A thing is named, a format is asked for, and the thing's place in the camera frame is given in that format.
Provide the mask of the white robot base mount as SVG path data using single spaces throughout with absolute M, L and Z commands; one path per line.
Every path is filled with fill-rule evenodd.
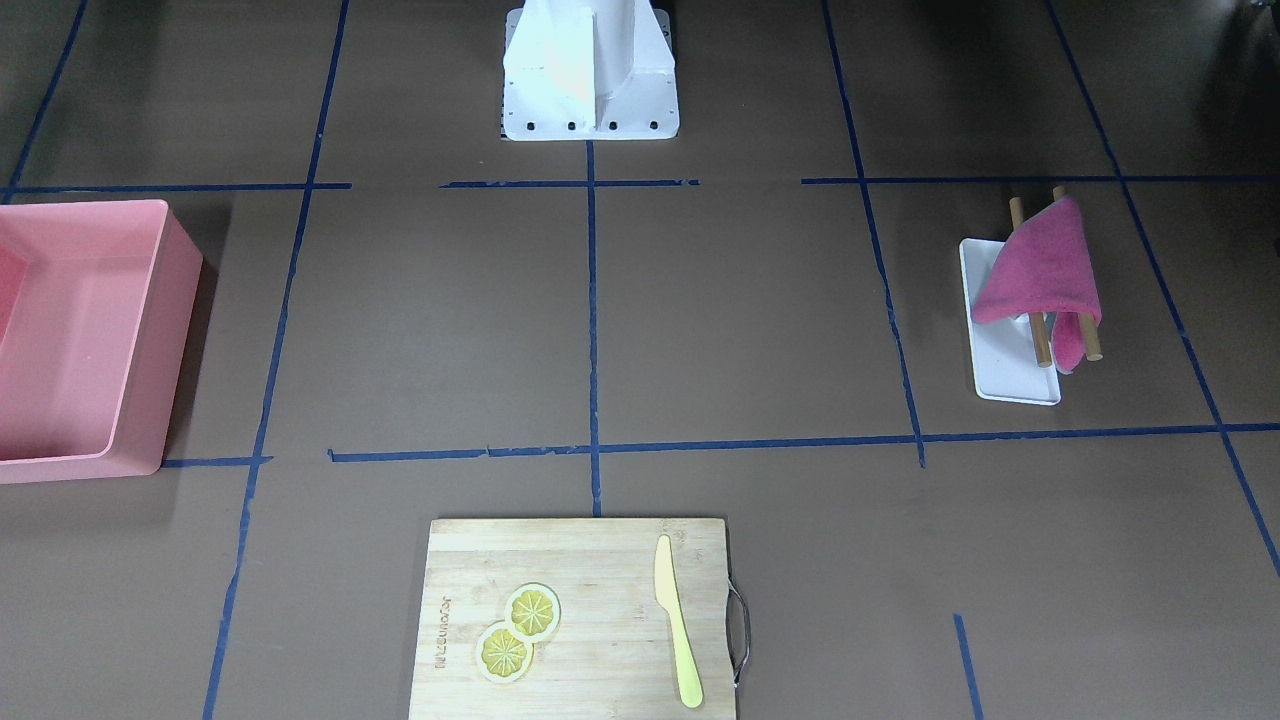
M 660 141 L 680 106 L 668 8 L 526 1 L 506 15 L 500 132 L 516 142 Z

